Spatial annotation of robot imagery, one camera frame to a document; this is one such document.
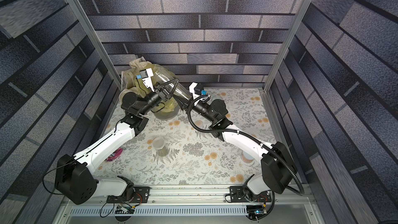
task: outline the aluminum frame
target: aluminum frame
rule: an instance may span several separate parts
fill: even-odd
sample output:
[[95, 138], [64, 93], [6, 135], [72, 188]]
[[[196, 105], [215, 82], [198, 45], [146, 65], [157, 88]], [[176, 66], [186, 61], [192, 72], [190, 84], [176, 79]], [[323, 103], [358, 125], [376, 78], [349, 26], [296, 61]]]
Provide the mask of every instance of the aluminum frame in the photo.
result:
[[[245, 206], [245, 205], [261, 205], [259, 202], [234, 202], [226, 203], [224, 196], [229, 193], [231, 185], [137, 185], [150, 187], [148, 203], [142, 206]], [[285, 190], [283, 194], [275, 195], [275, 205], [304, 205], [311, 224], [324, 224], [317, 214], [318, 206], [311, 193], [309, 185], [303, 185], [305, 195], [299, 196], [295, 193]], [[75, 205], [67, 198], [61, 203], [54, 224], [66, 224], [71, 217], [70, 213], [74, 207], [102, 207], [106, 201], [106, 197], [91, 198], [81, 205]], [[105, 207], [113, 207], [112, 203], [105, 204]]]
[[113, 81], [116, 83], [119, 90], [122, 91], [120, 76], [118, 75], [115, 67], [113, 66], [113, 63], [112, 63], [111, 59], [109, 58], [108, 53], [106, 52], [105, 48], [103, 47], [102, 42], [100, 41], [100, 38], [97, 36], [97, 33], [95, 32], [94, 27], [91, 25], [91, 22], [88, 19], [86, 13], [84, 12], [83, 7], [80, 4], [79, 0], [67, 0], [67, 2], [69, 4], [69, 6], [72, 8], [72, 11], [76, 15], [80, 24], [82, 25], [88, 38], [94, 45], [101, 60], [105, 64], [105, 67], [108, 69], [109, 74], [112, 77]]
[[290, 26], [286, 38], [282, 43], [281, 49], [279, 50], [279, 53], [277, 54], [275, 58], [275, 62], [272, 65], [271, 72], [267, 76], [267, 80], [264, 83], [263, 86], [263, 91], [266, 92], [271, 88], [271, 84], [275, 79], [276, 73], [279, 70], [279, 67], [281, 66], [282, 60], [285, 58], [287, 54], [288, 47], [290, 46], [290, 43], [293, 40], [293, 37], [296, 34], [297, 29], [299, 28], [299, 25], [301, 24], [301, 20], [303, 19], [305, 13], [307, 12], [308, 7], [310, 6], [311, 0], [302, 0], [300, 8], [298, 9], [295, 18], [293, 20], [292, 25]]

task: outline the black mounting plate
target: black mounting plate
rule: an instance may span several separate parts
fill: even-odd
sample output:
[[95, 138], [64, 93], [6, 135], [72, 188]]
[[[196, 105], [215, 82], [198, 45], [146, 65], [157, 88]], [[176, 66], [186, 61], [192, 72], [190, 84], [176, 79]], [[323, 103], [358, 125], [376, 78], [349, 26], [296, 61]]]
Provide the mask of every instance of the black mounting plate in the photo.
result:
[[[141, 197], [139, 197], [138, 195], [134, 196], [134, 199], [132, 199], [131, 202], [129, 202], [129, 204], [134, 204], [134, 203], [147, 203], [148, 202], [148, 197], [149, 197], [149, 189], [150, 187], [134, 187], [135, 188], [135, 192], [137, 194], [140, 194], [142, 196], [142, 201], [141, 201]], [[108, 195], [108, 198], [106, 199], [107, 203], [113, 203], [113, 199], [115, 201], [115, 203], [124, 203], [121, 199], [119, 198], [115, 198], [113, 196]]]
[[[232, 195], [231, 202], [249, 202], [243, 197], [244, 194], [242, 186], [230, 186], [229, 193]], [[263, 191], [260, 193], [260, 197], [257, 202], [271, 202], [271, 197], [267, 195], [266, 191]]]

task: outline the vented metal panel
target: vented metal panel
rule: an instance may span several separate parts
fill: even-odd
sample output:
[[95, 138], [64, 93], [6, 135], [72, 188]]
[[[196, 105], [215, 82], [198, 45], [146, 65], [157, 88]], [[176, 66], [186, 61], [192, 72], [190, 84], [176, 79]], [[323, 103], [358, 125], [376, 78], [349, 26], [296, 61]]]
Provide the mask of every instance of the vented metal panel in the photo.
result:
[[[101, 206], [80, 207], [75, 206], [70, 211], [70, 216], [99, 216]], [[113, 206], [105, 206], [101, 215], [113, 215]], [[139, 206], [134, 214], [118, 212], [115, 216], [216, 216], [216, 215], [247, 215], [246, 206]]]

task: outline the floral tablecloth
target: floral tablecloth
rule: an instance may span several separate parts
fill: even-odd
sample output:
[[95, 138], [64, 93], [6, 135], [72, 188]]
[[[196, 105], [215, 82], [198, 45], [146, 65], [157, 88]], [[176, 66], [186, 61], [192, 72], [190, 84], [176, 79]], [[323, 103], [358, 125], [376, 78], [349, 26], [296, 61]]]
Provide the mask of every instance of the floral tablecloth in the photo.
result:
[[[227, 117], [236, 126], [263, 141], [275, 143], [258, 89], [206, 90], [223, 97], [229, 112]], [[106, 132], [124, 115], [119, 102]], [[124, 150], [119, 158], [103, 162], [96, 176], [122, 175], [138, 185], [217, 185], [242, 184], [261, 171], [258, 162], [242, 161], [241, 149], [211, 134], [196, 132], [182, 111], [169, 121], [159, 120], [152, 113], [147, 117], [146, 128], [122, 146]], [[209, 122], [196, 112], [192, 111], [192, 119], [207, 129]], [[156, 155], [152, 148], [153, 139], [160, 136], [169, 149], [165, 157]]]

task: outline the gray fern print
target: gray fern print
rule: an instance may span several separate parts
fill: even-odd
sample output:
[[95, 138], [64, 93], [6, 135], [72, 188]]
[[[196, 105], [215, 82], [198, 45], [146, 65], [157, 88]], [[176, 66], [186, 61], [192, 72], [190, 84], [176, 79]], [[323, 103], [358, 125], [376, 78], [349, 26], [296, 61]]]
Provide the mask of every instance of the gray fern print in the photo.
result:
[[203, 145], [199, 142], [196, 142], [196, 144], [184, 144], [184, 147], [182, 147], [182, 150], [185, 152], [188, 152], [190, 155], [194, 155], [196, 157], [203, 156], [203, 153], [205, 152], [202, 150]]
[[166, 164], [165, 162], [171, 163], [172, 161], [174, 161], [174, 158], [177, 157], [177, 154], [178, 154], [179, 151], [180, 150], [170, 148], [169, 149], [169, 153], [165, 157], [161, 157], [158, 154], [156, 154], [156, 155], [153, 155], [153, 160], [157, 164], [159, 164], [159, 162], [162, 162], [164, 164]]

